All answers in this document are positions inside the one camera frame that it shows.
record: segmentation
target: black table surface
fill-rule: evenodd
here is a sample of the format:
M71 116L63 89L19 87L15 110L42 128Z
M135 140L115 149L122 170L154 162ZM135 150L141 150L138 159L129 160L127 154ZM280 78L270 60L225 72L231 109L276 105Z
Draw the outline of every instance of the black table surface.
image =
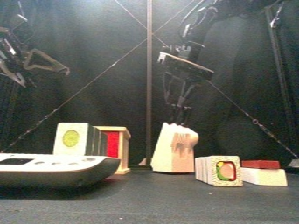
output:
M298 174L288 184L221 187L134 169L81 189L0 188L0 223L299 223Z

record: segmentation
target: black backdrop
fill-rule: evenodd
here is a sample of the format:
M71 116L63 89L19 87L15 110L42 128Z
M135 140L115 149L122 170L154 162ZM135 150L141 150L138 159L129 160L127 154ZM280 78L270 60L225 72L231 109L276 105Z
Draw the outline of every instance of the black backdrop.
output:
M59 122L127 126L133 135L130 164L138 164L146 157L147 1L37 2L37 12L31 14L31 1L23 1L25 12L29 11L34 21L33 44L70 67L71 74L59 80L42 80L37 88L19 90L7 142L11 143L62 104L63 107L11 151L51 153ZM197 3L187 0L175 3L154 1L153 150L169 116L165 68L155 62L162 46L182 43L179 23ZM288 91L298 119L298 51L294 50L298 49L298 41L292 47L289 45L290 39L298 40L298 23L290 16L298 12L293 11L296 7L298 9L298 3L288 1L280 35L285 37ZM213 83L278 138L296 147L286 123L266 14L260 12L250 17L231 17L218 22L211 27L205 45L199 63L215 71ZM284 165L290 162L286 150L210 84L202 84L190 105L194 108L191 128L201 135L197 156L238 154L245 159L280 159Z

